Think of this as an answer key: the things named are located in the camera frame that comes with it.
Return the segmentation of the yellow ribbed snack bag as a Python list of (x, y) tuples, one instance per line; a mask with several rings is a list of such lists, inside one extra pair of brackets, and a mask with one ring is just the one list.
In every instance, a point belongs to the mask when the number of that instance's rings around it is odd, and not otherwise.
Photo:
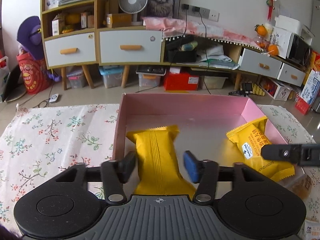
[(193, 198), (196, 189), (180, 174), (175, 151), (179, 132), (176, 125), (127, 132), (137, 152), (139, 183), (134, 194)]

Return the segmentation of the floral tablecloth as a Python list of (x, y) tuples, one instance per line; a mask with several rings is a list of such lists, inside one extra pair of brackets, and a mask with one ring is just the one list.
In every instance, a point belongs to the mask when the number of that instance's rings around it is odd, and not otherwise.
[[(315, 143), (285, 108), (253, 105), (286, 142)], [(18, 107), (1, 135), (1, 225), (20, 234), (13, 210), (22, 196), (74, 164), (94, 167), (111, 160), (118, 111), (119, 104)], [(304, 184), (311, 186), (307, 193), (300, 191), (306, 218), (319, 223), (319, 168), (304, 170), (311, 178)]]

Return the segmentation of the orange fruit upper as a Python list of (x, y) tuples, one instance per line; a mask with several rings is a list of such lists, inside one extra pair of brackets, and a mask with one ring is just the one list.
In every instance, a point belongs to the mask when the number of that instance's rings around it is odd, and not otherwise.
[(268, 31), (263, 24), (257, 24), (254, 30), (261, 37), (266, 37), (268, 35)]

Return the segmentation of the brown cake pack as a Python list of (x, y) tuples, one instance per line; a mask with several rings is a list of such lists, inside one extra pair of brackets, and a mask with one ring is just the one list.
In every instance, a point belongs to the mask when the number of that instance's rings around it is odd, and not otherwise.
[(301, 200), (307, 200), (310, 196), (313, 182), (309, 175), (305, 174), (291, 184), (287, 185), (287, 189), (297, 195)]

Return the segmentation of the yellow egg tray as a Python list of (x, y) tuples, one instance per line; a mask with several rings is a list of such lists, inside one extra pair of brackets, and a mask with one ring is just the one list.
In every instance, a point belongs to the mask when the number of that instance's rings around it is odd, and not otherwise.
[(263, 91), (263, 89), (256, 83), (252, 85), (252, 94), (258, 96), (265, 96), (265, 92)]

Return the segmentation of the wooden shelf cabinet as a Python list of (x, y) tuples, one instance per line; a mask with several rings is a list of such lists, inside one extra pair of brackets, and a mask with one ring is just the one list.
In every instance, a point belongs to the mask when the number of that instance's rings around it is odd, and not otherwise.
[[(107, 27), (109, 0), (83, 0), (48, 7), (41, 0), (41, 33), (44, 57), (49, 70), (60, 69), (62, 86), (67, 87), (67, 67), (80, 66), (87, 82), (94, 87), (89, 65), (123, 65), (122, 87), (126, 86), (130, 66), (159, 65), (164, 62), (163, 34), (144, 26), (131, 24)], [(59, 24), (68, 15), (84, 18), (93, 15), (93, 27), (76, 24), (73, 31), (63, 33)]]

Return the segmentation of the purple plush toy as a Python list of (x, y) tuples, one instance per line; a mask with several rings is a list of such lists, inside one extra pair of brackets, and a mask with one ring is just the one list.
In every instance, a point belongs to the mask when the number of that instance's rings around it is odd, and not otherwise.
[[(17, 41), (21, 47), (19, 55), (30, 53), (35, 60), (45, 60), (41, 21), (38, 16), (30, 16), (21, 23), (17, 31)], [(49, 78), (52, 80), (52, 83), (54, 81), (60, 81), (58, 77), (51, 78), (49, 76)]]

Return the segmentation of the pink cardboard box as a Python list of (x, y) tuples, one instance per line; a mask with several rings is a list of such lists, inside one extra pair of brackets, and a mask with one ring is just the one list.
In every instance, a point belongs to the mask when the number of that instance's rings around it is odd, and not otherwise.
[(208, 94), (123, 94), (113, 143), (113, 158), (121, 159), (133, 144), (127, 132), (177, 125), (175, 140), (179, 161), (185, 150), (199, 159), (210, 159), (221, 166), (232, 166), (238, 155), (223, 152), (226, 133), (263, 117), (262, 110), (250, 98)]

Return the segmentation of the blue lid plastic bin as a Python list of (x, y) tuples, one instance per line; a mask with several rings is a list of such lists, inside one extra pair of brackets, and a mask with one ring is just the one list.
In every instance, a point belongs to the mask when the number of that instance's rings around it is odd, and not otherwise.
[(119, 87), (122, 83), (124, 67), (122, 66), (99, 66), (105, 88)]

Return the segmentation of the clear plastic bin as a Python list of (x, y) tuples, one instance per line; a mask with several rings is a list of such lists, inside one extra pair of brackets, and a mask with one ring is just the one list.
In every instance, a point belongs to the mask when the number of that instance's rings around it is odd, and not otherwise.
[(200, 79), (201, 89), (222, 89), (227, 77), (221, 76), (204, 76)]

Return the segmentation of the pink cloth cover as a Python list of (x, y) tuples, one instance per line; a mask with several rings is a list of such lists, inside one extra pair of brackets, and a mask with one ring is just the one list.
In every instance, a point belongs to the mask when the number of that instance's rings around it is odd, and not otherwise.
[(143, 22), (147, 30), (162, 31), (164, 38), (194, 35), (203, 38), (210, 38), (214, 41), (219, 40), (229, 43), (237, 43), (241, 44), (242, 46), (247, 46), (262, 51), (258, 44), (251, 38), (245, 35), (234, 33), (217, 25), (160, 17), (144, 17)]

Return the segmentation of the large yellow snack bag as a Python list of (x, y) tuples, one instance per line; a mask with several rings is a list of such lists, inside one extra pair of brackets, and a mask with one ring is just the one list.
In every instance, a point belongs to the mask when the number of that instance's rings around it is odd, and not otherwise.
[(226, 133), (244, 157), (244, 163), (275, 182), (295, 175), (293, 164), (285, 161), (265, 160), (261, 149), (271, 142), (265, 135), (268, 118), (263, 116)]

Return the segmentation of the orange fruit lower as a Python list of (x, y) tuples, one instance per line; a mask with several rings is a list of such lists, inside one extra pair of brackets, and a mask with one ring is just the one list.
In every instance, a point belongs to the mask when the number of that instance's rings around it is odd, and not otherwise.
[(279, 55), (278, 46), (275, 44), (270, 44), (267, 48), (267, 52), (269, 55), (278, 56)]

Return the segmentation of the long wooden tv console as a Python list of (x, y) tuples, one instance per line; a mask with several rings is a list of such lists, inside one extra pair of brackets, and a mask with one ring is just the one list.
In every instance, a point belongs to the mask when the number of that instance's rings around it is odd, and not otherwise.
[(206, 39), (222, 44), (225, 54), (239, 64), (240, 72), (270, 77), (295, 86), (303, 84), (306, 73), (299, 65), (292, 64), (281, 57), (269, 55), (263, 49), (260, 51), (237, 43)]

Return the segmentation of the white desk fan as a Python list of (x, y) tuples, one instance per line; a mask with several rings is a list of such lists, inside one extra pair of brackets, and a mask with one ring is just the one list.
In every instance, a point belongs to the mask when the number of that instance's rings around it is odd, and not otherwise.
[(138, 20), (138, 14), (145, 9), (148, 0), (118, 0), (118, 3), (123, 12), (132, 15), (131, 25), (142, 25), (142, 21)]

